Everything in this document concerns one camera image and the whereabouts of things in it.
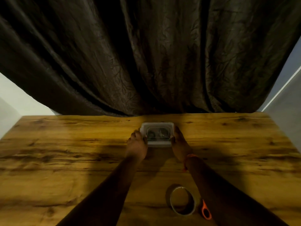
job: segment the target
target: tape roll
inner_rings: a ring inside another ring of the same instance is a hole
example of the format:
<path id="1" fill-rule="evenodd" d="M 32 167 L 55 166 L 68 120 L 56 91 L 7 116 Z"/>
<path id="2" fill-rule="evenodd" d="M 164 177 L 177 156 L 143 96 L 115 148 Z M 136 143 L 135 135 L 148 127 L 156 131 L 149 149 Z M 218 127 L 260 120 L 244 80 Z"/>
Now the tape roll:
<path id="1" fill-rule="evenodd" d="M 184 189 L 188 195 L 188 203 L 187 205 L 185 206 L 185 209 L 181 210 L 181 211 L 177 211 L 175 209 L 175 206 L 172 204 L 172 194 L 175 190 L 177 189 Z M 195 211 L 196 209 L 196 206 L 197 206 L 197 202 L 195 201 L 195 198 L 194 196 L 190 193 L 189 190 L 187 190 L 184 186 L 176 186 L 171 192 L 170 192 L 170 197 L 169 197 L 169 204 L 171 206 L 171 208 L 173 209 L 173 211 L 178 214 L 178 215 L 181 215 L 181 216 L 189 216 L 191 214 L 193 214 L 193 212 Z"/>

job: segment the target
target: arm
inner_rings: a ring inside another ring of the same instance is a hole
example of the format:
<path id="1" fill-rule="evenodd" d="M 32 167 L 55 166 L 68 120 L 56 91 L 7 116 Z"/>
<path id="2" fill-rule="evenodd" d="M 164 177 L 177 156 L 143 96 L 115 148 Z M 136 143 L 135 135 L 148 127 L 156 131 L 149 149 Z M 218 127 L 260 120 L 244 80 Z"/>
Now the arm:
<path id="1" fill-rule="evenodd" d="M 202 159 L 186 158 L 193 151 L 178 127 L 175 128 L 175 136 L 172 137 L 172 149 L 181 162 L 186 161 L 186 167 L 218 225 L 287 226 L 263 205 L 223 179 Z"/>
<path id="2" fill-rule="evenodd" d="M 138 131 L 132 133 L 127 140 L 125 159 L 57 225 L 116 225 L 137 167 L 145 158 L 147 149 L 147 139 L 142 138 Z"/>

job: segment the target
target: fabric pattern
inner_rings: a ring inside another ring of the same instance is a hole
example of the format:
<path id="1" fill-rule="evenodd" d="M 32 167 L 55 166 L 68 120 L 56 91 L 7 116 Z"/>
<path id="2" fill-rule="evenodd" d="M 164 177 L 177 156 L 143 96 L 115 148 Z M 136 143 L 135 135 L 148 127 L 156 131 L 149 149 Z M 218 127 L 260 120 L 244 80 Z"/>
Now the fabric pattern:
<path id="1" fill-rule="evenodd" d="M 0 0 L 0 72 L 60 114 L 254 112 L 300 0 Z"/>

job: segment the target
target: orange thread bracelet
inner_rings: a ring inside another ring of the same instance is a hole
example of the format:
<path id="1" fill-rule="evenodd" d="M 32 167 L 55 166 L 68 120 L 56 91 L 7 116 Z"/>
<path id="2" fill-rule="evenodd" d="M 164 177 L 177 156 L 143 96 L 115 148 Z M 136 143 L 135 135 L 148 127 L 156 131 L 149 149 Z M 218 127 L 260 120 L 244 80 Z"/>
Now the orange thread bracelet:
<path id="1" fill-rule="evenodd" d="M 186 158 L 184 160 L 184 169 L 183 169 L 184 172 L 186 172 L 188 170 L 188 168 L 186 167 L 186 161 L 187 161 L 188 158 L 191 158 L 191 157 L 198 157 L 198 156 L 195 155 L 195 154 L 189 154 L 189 155 L 186 156 Z"/>

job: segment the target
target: forearm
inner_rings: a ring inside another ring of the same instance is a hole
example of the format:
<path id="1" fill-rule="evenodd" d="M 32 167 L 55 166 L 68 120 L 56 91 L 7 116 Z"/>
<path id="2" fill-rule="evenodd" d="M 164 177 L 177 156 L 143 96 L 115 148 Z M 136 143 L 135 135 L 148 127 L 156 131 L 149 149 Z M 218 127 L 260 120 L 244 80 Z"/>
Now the forearm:
<path id="1" fill-rule="evenodd" d="M 200 158 L 188 158 L 186 166 L 218 225 L 287 225 L 223 179 Z"/>
<path id="2" fill-rule="evenodd" d="M 137 159 L 124 159 L 58 225 L 116 225 L 137 166 Z"/>

